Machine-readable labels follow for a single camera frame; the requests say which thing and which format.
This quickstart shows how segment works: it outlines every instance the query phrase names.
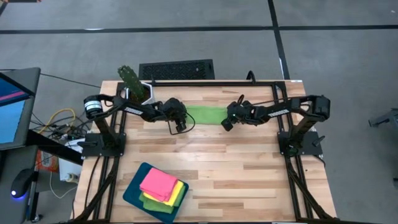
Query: wooden tabletop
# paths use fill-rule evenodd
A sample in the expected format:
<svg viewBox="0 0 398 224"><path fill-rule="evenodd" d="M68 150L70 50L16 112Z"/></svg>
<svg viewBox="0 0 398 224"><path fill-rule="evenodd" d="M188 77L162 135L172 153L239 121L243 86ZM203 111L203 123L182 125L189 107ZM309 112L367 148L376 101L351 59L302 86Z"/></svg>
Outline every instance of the wooden tabletop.
<svg viewBox="0 0 398 224"><path fill-rule="evenodd" d="M103 82L101 93L115 95L117 83ZM288 96L305 95L302 82L286 81L286 87ZM186 105L225 107L241 94L251 103L273 100L268 86L154 88L157 101L175 97ZM293 114L293 119L298 123L300 117ZM257 127L237 124L230 132L221 125L197 124L187 134L171 136L166 122L147 123L138 116L127 115L127 143L120 158L111 222L158 221L123 200L123 193L142 162L189 184L176 222L294 221L285 162L279 154L278 130L277 120L271 119ZM93 157L83 163L74 204L76 216L83 211L95 160ZM313 156L302 156L302 160L309 191L327 213L335 216L323 164ZM89 201L98 188L101 164L102 158L95 169ZM105 214L107 192L100 218ZM305 217L302 194L297 192Z"/></svg>

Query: yellow cloth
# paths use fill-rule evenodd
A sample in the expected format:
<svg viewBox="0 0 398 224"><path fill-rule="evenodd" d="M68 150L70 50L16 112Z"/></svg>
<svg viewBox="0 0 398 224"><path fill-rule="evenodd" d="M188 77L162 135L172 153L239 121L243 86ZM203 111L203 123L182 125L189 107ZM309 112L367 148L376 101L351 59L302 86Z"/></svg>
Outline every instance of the yellow cloth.
<svg viewBox="0 0 398 224"><path fill-rule="evenodd" d="M147 194L147 193L145 193L145 192L144 192L144 196L147 197L147 198L149 198L149 199L151 199L151 200L154 200L154 201L156 201L156 202L160 202L160 203L163 203L163 204L168 205L168 206L173 206L174 203L175 203L175 199L177 199L177 196L178 196L178 194L179 194L180 191L181 191L182 186L184 186L184 184L183 184L183 182L181 182L181 181L178 181L178 182L175 184L175 186L174 186L174 188L173 188L172 195L170 196L170 200L169 200L168 202L160 202L160 201L158 201L156 198L150 196L149 194Z"/></svg>

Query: stack of folded towels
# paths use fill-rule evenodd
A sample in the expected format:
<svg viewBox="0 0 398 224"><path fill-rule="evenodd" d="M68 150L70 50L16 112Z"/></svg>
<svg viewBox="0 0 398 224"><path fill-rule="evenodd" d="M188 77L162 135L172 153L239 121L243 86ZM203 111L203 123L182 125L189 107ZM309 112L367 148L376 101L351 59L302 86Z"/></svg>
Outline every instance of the stack of folded towels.
<svg viewBox="0 0 398 224"><path fill-rule="evenodd" d="M142 191L139 200L144 209L171 214L179 207L185 186L176 177L152 168L139 186Z"/></svg>

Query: black floor stripe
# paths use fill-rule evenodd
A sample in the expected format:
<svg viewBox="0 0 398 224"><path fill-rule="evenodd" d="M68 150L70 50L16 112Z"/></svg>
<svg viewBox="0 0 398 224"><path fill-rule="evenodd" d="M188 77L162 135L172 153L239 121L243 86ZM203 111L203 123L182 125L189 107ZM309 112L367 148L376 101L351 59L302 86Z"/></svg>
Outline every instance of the black floor stripe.
<svg viewBox="0 0 398 224"><path fill-rule="evenodd" d="M398 29L398 25L362 25L362 26L280 26L279 30L376 30Z"/></svg>
<svg viewBox="0 0 398 224"><path fill-rule="evenodd" d="M287 68L284 45L282 43L282 37L280 36L280 32L279 32L279 25L278 25L278 20L276 18L276 12L275 12L275 6L274 6L273 0L268 0L268 6L269 6L269 11L271 13L272 26L274 28L276 47L278 49L278 55L279 55L280 64L282 67L281 68L282 75L283 75L284 79L290 80L290 74L289 74L289 69Z"/></svg>
<svg viewBox="0 0 398 224"><path fill-rule="evenodd" d="M272 30L271 26L204 26L204 27L154 27L115 29L45 29L45 30L0 30L0 34L111 34L136 32L197 32L197 31L257 31Z"/></svg>
<svg viewBox="0 0 398 224"><path fill-rule="evenodd" d="M0 16L1 16L2 12L4 12L4 10L6 9L6 6L7 6L7 3L6 3L6 2L3 2L3 3L1 4L1 6L0 6Z"/></svg>

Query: green cloth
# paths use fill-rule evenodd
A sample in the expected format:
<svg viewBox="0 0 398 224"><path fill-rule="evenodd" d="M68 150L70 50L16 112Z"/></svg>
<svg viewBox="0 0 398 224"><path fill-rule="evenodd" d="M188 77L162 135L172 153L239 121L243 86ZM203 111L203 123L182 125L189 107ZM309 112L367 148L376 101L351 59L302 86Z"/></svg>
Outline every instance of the green cloth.
<svg viewBox="0 0 398 224"><path fill-rule="evenodd" d="M173 209L174 209L174 207L165 205L165 204L160 203L160 202L156 202L154 200L151 200L151 199L145 197L144 193L142 193L142 192L139 195L139 200L141 202L144 202L144 209L148 209L150 211L164 212L164 213L171 214L173 212Z"/></svg>
<svg viewBox="0 0 398 224"><path fill-rule="evenodd" d="M168 206L161 202L156 202L154 200L151 200L145 197L143 192L141 192L141 194L139 195L139 200L141 202L144 202L144 209L148 209L154 212L164 212L171 214L173 212L174 207L180 206L182 201L182 196L184 195L184 191L185 191L185 186L183 185L180 192L177 195L177 198L175 199L173 206Z"/></svg>
<svg viewBox="0 0 398 224"><path fill-rule="evenodd" d="M226 107L186 105L188 114L193 116L196 124L221 124L227 117ZM187 116L187 123L193 124L191 117Z"/></svg>

